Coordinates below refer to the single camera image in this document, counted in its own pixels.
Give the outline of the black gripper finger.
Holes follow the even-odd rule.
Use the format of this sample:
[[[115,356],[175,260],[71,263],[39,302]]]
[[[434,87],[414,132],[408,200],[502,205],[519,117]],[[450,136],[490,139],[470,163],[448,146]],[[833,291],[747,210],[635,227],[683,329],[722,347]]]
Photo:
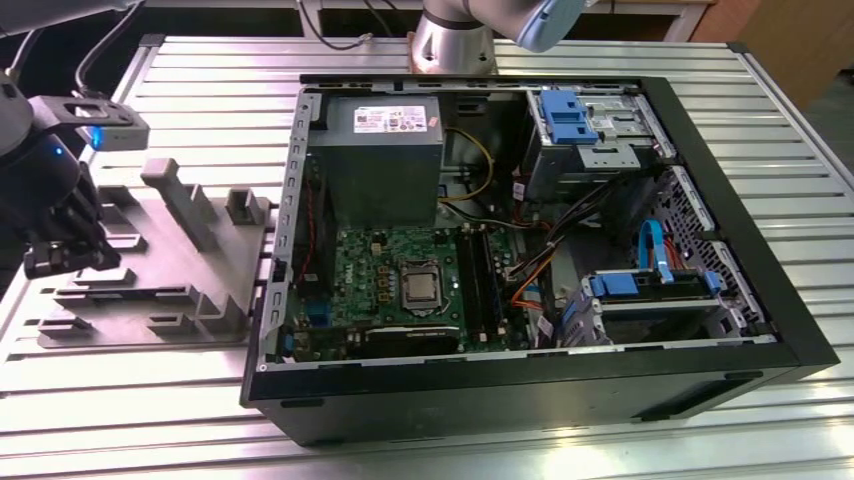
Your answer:
[[[95,183],[88,172],[81,172],[72,193],[67,199],[68,217],[75,238],[85,246],[92,259],[89,267],[103,271],[120,265],[120,254],[109,245],[101,226],[103,208]]]
[[[29,245],[24,255],[27,278],[36,279],[65,273],[68,249],[77,240],[72,194],[28,217],[25,231]]]

